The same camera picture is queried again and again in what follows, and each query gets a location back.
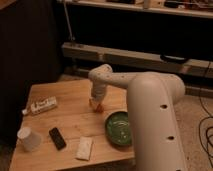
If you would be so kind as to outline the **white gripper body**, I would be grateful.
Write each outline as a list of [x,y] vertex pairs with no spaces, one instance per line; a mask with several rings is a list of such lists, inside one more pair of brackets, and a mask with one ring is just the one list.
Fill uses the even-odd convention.
[[92,82],[91,100],[96,103],[101,103],[107,93],[107,85],[101,82]]

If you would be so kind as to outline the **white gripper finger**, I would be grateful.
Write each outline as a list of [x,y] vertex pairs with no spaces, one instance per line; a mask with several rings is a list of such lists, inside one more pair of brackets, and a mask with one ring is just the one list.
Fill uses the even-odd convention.
[[95,108],[96,107],[96,104],[94,102],[93,99],[89,99],[89,105],[92,107],[92,108]]

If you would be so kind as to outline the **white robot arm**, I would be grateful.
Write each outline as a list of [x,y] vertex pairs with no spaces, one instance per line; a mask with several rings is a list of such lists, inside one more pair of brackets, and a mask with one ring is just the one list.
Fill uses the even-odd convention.
[[188,171],[174,105],[185,95],[182,79],[159,72],[118,73],[108,64],[89,71],[94,107],[109,85],[126,90],[137,171]]

